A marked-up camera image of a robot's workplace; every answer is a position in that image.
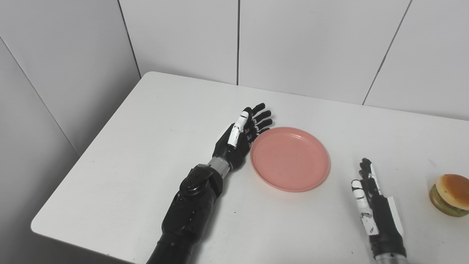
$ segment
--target pink plate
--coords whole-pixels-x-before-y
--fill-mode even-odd
[[[317,138],[293,127],[272,128],[260,134],[251,148],[251,163],[266,183],[288,192],[318,186],[331,164]]]

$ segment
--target gray wall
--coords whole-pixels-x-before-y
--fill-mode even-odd
[[[0,1],[0,38],[0,263],[121,263],[30,230],[139,80],[118,2]]]

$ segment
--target sesame bun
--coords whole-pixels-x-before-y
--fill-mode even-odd
[[[445,174],[435,186],[440,197],[449,205],[469,210],[469,179],[457,174]]]

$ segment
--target metal cylinder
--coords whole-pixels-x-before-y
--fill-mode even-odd
[[[230,164],[221,157],[213,157],[207,165],[214,168],[222,178],[230,171]]]
[[[408,264],[407,258],[401,254],[384,253],[375,257],[376,264]]]

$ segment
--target white wall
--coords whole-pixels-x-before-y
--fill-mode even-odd
[[[78,155],[0,39],[0,263],[120,263],[34,234]]]
[[[138,80],[116,0],[0,1],[0,263],[122,263],[30,223]]]
[[[237,0],[121,0],[141,74],[236,84]]]
[[[0,1],[0,36],[79,154],[139,80],[117,0]]]
[[[241,1],[239,85],[361,104],[408,4]]]
[[[468,10],[413,1],[365,104],[469,120]]]

